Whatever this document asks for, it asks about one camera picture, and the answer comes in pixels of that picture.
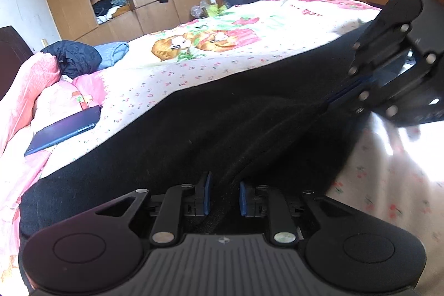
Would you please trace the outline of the dark wooden headboard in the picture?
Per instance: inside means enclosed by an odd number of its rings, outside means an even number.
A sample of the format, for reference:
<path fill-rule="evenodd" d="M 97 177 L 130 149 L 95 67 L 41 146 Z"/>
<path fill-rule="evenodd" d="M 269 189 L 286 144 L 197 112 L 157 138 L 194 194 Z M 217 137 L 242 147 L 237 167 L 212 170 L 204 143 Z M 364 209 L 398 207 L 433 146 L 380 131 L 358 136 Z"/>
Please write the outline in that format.
<path fill-rule="evenodd" d="M 32 55 L 32 50 L 13 26 L 0 28 L 0 99 L 11 87 L 22 63 Z"/>

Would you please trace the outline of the plastic bags by wardrobe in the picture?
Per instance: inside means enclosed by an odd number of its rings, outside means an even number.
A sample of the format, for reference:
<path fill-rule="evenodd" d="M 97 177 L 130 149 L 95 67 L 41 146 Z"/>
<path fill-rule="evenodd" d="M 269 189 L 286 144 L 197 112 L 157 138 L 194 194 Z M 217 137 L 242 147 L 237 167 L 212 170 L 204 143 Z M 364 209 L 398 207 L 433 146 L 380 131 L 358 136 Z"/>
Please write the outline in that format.
<path fill-rule="evenodd" d="M 201 0 L 198 5 L 192 6 L 190 15 L 194 19 L 220 16 L 228 7 L 226 4 L 219 6 L 217 3 L 208 3 L 207 0 Z"/>

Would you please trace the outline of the blue folded cloth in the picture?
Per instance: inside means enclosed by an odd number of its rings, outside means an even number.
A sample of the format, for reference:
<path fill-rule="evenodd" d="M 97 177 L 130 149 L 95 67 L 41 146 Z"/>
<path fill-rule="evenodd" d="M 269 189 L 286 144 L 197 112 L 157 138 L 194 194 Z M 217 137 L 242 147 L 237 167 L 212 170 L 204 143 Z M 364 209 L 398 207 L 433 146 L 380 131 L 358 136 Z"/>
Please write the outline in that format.
<path fill-rule="evenodd" d="M 129 44 L 127 42 L 100 44 L 94 46 L 94 48 L 102 58 L 97 70 L 113 67 L 129 52 Z"/>

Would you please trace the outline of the floral cartoon bed sheet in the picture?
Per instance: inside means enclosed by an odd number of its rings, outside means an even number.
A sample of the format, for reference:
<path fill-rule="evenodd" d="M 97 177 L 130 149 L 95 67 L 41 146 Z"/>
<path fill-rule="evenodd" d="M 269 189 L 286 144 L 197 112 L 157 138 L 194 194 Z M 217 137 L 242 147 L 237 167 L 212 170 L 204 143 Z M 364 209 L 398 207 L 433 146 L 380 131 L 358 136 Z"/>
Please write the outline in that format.
<path fill-rule="evenodd" d="M 129 44 L 98 70 L 107 95 L 95 128 L 29 156 L 33 133 L 17 132 L 1 151 L 1 293 L 25 295 L 18 267 L 22 195 L 121 131 L 175 91 L 326 45 L 375 18 L 351 0 L 265 0 L 235 6 Z M 422 295 L 443 293 L 443 122 L 396 128 L 371 116 L 330 195 L 417 235 L 427 249 Z"/>

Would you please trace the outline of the dark navy jacket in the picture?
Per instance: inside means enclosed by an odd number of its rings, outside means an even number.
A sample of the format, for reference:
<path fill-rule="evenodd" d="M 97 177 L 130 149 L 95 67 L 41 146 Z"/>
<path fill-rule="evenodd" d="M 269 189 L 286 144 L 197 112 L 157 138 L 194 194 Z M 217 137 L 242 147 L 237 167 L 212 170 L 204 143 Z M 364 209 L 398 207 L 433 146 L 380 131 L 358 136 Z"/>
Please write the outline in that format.
<path fill-rule="evenodd" d="M 102 63 L 102 57 L 94 47 L 76 41 L 57 41 L 41 52 L 54 55 L 60 73 L 72 79 L 97 71 Z"/>

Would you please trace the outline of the black pants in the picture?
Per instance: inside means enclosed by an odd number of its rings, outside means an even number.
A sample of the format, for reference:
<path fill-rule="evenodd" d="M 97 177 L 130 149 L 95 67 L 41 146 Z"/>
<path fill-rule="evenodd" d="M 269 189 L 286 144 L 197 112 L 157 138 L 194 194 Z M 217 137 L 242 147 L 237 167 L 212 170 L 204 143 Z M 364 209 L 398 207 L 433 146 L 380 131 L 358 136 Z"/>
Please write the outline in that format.
<path fill-rule="evenodd" d="M 136 189 L 162 194 L 205 172 L 216 188 L 207 231 L 234 208 L 240 182 L 325 193 L 369 118 L 326 105 L 345 85 L 363 33 L 359 27 L 314 50 L 172 93 L 26 191 L 20 240 Z"/>

